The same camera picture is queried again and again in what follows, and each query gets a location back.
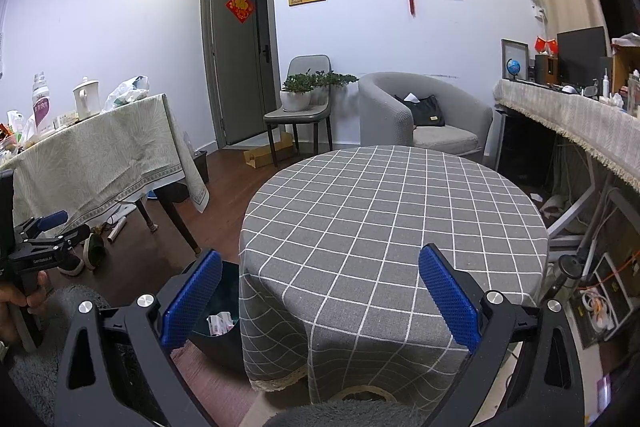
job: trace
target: human hand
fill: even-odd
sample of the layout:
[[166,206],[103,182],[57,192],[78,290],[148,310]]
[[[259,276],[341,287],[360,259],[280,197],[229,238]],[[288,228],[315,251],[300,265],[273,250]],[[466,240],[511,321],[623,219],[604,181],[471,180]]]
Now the human hand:
[[20,341],[20,335],[15,328],[8,303],[18,307],[28,306],[31,314],[40,315],[44,311],[48,286],[49,276],[44,271],[38,272],[38,289],[28,297],[25,297],[13,284],[0,282],[0,341],[5,344],[14,344]]

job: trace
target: tablecloth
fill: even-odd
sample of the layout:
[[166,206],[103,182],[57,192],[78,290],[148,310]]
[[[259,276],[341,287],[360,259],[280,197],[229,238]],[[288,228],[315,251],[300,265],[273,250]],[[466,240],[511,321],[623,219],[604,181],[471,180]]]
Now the tablecloth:
[[500,80],[496,102],[576,142],[640,192],[640,119],[585,96]]
[[311,402],[359,391],[432,410],[467,350],[418,276],[435,243],[484,290],[533,304],[548,236],[524,193],[457,156],[338,150],[277,173],[240,239],[244,364],[256,389],[308,374]]
[[117,204],[182,178],[200,212],[209,201],[164,94],[63,129],[0,168],[14,170],[16,224],[66,210],[49,234],[97,225]]

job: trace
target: gray fuzzy fabric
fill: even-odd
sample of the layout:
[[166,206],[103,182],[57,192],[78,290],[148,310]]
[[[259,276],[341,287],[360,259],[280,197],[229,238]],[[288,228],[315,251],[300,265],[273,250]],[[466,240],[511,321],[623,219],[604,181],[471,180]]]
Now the gray fuzzy fabric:
[[73,285],[55,290],[47,298],[43,317],[44,341],[34,353],[27,354],[12,347],[9,376],[18,391],[39,418],[52,427],[56,398],[58,367],[65,347],[71,319],[82,301],[92,300],[99,308],[107,301],[91,288]]
[[345,400],[293,407],[264,427],[418,427],[425,420],[418,410],[399,403]]

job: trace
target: metal bolt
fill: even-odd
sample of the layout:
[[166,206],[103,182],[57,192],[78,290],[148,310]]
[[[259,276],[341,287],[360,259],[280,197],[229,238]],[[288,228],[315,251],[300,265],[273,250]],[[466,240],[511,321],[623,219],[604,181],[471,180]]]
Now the metal bolt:
[[78,311],[80,313],[88,313],[92,309],[94,309],[94,304],[91,301],[81,302],[80,305],[78,306]]
[[553,301],[552,300],[552,301],[549,301],[548,303],[546,303],[546,305],[554,313],[558,313],[562,309],[562,304],[560,304],[558,301]]
[[501,304],[504,301],[504,297],[501,293],[498,292],[489,292],[486,295],[486,299],[491,302],[491,304]]
[[141,308],[149,308],[149,306],[151,306],[151,304],[153,303],[154,303],[153,295],[149,295],[148,293],[145,293],[144,295],[141,295],[140,297],[138,297],[138,306],[140,306]]

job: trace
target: shoe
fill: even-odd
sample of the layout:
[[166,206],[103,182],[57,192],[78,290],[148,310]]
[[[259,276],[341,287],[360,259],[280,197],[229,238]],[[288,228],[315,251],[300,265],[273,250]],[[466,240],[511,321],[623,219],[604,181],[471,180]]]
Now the shoe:
[[84,265],[89,270],[95,270],[105,257],[107,257],[107,249],[104,247],[104,241],[97,233],[91,233],[84,241],[84,250],[82,250]]
[[80,275],[80,272],[84,269],[84,262],[79,257],[71,254],[58,266],[60,273],[75,277]]

